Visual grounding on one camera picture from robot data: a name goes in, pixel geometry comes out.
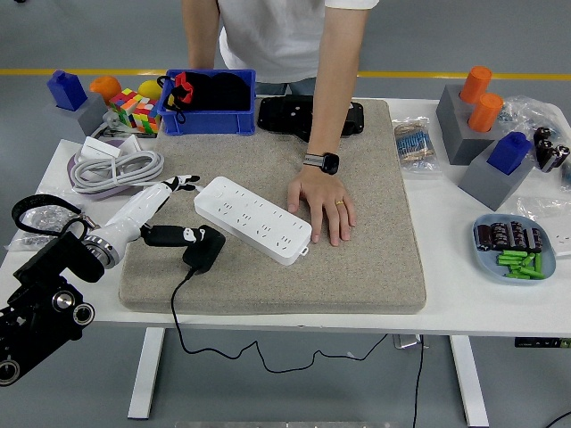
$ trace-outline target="yellow floor line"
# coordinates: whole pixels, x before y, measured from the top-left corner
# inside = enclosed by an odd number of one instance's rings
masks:
[[[78,76],[161,76],[160,69],[65,69]],[[51,76],[55,69],[0,69],[0,76]],[[359,71],[360,78],[466,78],[467,72],[449,71]],[[493,73],[504,80],[571,80],[571,74],[558,73]]]

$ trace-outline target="gray felt pad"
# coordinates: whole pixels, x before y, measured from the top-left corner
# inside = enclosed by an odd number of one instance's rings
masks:
[[[364,107],[365,128],[342,140],[338,172],[357,209],[352,239],[334,248],[324,225],[320,243],[310,243],[309,253],[286,267],[222,231],[224,248],[210,272],[180,289],[177,312],[411,314],[424,307],[424,277],[388,106],[357,101]],[[286,209],[287,184],[302,165],[306,143],[256,128],[253,136],[160,134],[155,150],[165,157],[161,178],[194,174],[207,185],[224,176]],[[194,211],[195,195],[174,193],[150,223],[214,226]],[[304,202],[297,215],[310,221]],[[131,243],[121,303],[135,311],[170,312],[170,296],[188,271],[183,252],[148,247],[142,239]]]

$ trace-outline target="blue plastic crate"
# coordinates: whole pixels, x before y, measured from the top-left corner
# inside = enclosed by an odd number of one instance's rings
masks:
[[[177,113],[166,110],[163,105],[173,88],[172,80],[165,79],[159,101],[159,114],[162,116],[163,131],[169,136],[184,134],[239,134],[250,136],[254,126],[254,98],[256,72],[254,70],[167,70],[167,76],[174,78],[183,71],[215,76],[221,72],[232,73],[250,87],[250,109],[247,111],[184,111],[185,123],[177,122]]]

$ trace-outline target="smartwatch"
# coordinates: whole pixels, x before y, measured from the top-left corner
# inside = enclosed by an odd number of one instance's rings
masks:
[[[308,153],[305,155],[303,165],[319,167],[326,174],[333,176],[339,169],[339,156],[334,153],[324,153],[323,156]]]

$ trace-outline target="power outlet socket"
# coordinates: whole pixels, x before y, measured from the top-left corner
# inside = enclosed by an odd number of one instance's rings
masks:
[[[194,209],[282,265],[291,265],[309,251],[307,221],[226,177],[216,177],[204,187],[194,198]]]
[[[550,238],[556,257],[571,254],[571,215],[536,220]]]

